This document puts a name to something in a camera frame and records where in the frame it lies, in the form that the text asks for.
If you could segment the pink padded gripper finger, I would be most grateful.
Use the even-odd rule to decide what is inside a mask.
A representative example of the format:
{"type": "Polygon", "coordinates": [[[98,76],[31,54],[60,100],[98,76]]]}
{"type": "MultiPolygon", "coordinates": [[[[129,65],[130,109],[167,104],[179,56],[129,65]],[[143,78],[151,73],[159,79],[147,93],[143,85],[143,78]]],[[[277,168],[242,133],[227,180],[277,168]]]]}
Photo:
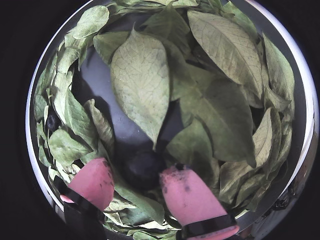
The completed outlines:
{"type": "Polygon", "coordinates": [[[106,240],[103,211],[111,203],[115,184],[110,164],[104,157],[90,160],[66,184],[55,176],[53,185],[63,202],[66,225],[79,240],[106,240]]]}
{"type": "Polygon", "coordinates": [[[192,169],[176,164],[159,174],[165,204],[181,225],[177,240],[224,240],[239,231],[206,183],[192,169]]]}

